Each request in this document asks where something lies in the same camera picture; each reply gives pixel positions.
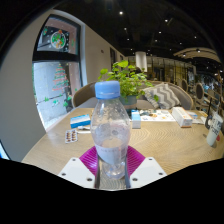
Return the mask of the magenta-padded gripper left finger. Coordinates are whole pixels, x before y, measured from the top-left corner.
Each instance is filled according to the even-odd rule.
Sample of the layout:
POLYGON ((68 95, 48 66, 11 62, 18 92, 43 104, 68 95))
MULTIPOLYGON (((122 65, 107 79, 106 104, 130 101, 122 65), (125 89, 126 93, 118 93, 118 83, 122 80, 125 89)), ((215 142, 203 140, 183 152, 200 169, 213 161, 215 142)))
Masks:
POLYGON ((79 158, 72 157, 58 176, 81 187, 97 189, 100 185, 100 168, 96 148, 90 148, 79 158))

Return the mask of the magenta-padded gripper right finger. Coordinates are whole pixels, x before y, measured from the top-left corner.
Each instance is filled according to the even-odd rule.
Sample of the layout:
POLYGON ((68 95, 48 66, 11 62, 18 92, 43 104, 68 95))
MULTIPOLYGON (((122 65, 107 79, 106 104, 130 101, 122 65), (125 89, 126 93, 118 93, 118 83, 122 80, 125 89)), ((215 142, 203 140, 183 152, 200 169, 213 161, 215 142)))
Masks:
POLYGON ((153 157, 145 157, 133 147, 128 147, 125 163, 127 189, 143 187, 165 176, 165 171, 153 157))

